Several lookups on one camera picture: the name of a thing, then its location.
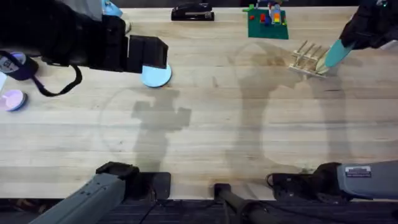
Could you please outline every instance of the label sticker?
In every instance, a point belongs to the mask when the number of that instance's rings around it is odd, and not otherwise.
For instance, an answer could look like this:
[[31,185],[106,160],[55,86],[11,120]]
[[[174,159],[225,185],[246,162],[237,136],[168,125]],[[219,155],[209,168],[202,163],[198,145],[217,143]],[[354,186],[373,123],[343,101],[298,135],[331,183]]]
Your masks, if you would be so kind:
[[371,166],[346,167],[346,177],[372,177]]
[[[11,54],[18,59],[21,64],[25,64],[26,56],[24,54],[19,52],[13,52]],[[14,63],[12,63],[8,58],[0,56],[0,72],[8,74],[17,71],[18,69],[17,65],[14,65]]]

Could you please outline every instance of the black stapler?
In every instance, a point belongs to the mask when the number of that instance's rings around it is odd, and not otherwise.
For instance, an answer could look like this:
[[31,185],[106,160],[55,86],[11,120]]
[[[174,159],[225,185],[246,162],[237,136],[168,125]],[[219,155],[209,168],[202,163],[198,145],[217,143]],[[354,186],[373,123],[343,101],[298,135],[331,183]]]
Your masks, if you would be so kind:
[[208,3],[182,4],[172,11],[172,21],[214,21],[213,8]]

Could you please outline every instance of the light wood tabletop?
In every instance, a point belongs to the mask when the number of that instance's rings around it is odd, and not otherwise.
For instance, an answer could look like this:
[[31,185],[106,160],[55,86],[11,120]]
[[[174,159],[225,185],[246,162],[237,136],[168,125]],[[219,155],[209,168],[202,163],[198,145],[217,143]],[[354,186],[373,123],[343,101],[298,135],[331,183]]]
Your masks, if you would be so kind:
[[[215,22],[172,22],[171,9],[125,9],[130,34],[169,45],[171,82],[82,68],[83,83],[56,98],[8,78],[29,103],[0,112],[0,197],[62,198],[108,161],[172,174],[172,198],[211,198],[228,182],[247,198],[272,198],[271,172],[311,172],[325,162],[398,159],[398,58],[353,52],[326,79],[287,69],[304,40],[325,46],[355,7],[285,8],[290,40],[247,38],[246,14],[215,9]],[[59,91],[72,68],[40,63]]]

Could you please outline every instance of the light blue disc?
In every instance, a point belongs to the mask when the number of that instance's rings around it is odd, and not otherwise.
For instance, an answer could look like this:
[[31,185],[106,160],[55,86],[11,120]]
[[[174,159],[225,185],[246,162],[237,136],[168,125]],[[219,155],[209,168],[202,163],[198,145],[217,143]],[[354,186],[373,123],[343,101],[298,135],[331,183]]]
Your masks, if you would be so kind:
[[341,40],[337,40],[333,46],[331,46],[328,55],[326,56],[325,59],[325,66],[326,67],[334,67],[336,66],[339,62],[341,62],[348,54],[350,51],[353,50],[355,46],[355,43],[352,43],[348,47],[344,47],[343,44],[341,43]]
[[167,64],[167,68],[154,68],[149,66],[142,67],[141,81],[145,86],[157,88],[164,86],[172,77],[172,69]]

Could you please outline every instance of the gray robot arm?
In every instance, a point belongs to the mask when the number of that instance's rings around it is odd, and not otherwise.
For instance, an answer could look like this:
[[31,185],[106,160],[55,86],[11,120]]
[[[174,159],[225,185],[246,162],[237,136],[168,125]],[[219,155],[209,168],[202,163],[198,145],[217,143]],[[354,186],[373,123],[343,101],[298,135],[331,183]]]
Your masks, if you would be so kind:
[[109,162],[81,189],[30,224],[95,224],[130,194],[128,186],[138,173],[137,167]]
[[313,174],[270,174],[267,182],[277,200],[337,204],[354,198],[398,199],[397,170],[398,161],[371,164],[331,162],[320,165]]
[[340,189],[354,197],[398,199],[398,161],[342,164],[337,178]]

